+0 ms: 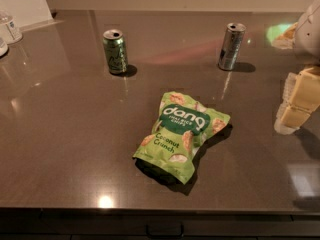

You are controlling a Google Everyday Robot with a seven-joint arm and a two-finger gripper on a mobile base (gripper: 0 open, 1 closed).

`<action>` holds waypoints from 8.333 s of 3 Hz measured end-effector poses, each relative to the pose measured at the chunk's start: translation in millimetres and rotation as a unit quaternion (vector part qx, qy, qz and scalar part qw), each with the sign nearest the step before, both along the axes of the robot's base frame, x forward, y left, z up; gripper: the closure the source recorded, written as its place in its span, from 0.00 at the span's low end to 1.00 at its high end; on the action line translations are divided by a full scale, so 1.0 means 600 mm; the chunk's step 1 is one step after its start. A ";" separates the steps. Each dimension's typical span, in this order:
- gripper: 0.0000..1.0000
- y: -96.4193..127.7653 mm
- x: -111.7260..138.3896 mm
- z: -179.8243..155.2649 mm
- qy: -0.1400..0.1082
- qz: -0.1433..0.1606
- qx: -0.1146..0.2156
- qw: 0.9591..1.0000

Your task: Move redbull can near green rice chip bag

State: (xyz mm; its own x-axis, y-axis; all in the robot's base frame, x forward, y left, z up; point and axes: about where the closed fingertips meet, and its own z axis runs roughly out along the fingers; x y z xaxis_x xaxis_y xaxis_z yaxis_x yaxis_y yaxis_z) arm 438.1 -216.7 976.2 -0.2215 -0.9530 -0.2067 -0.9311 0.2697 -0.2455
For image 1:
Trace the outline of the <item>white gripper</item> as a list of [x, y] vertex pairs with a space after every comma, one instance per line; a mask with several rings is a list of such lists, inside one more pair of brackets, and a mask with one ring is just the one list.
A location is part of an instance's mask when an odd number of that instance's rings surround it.
[[[293, 50], [303, 64], [320, 64], [320, 0], [314, 0], [300, 16]], [[289, 73], [282, 103], [276, 113], [274, 130], [290, 135], [320, 106], [320, 67], [308, 66], [298, 74]]]

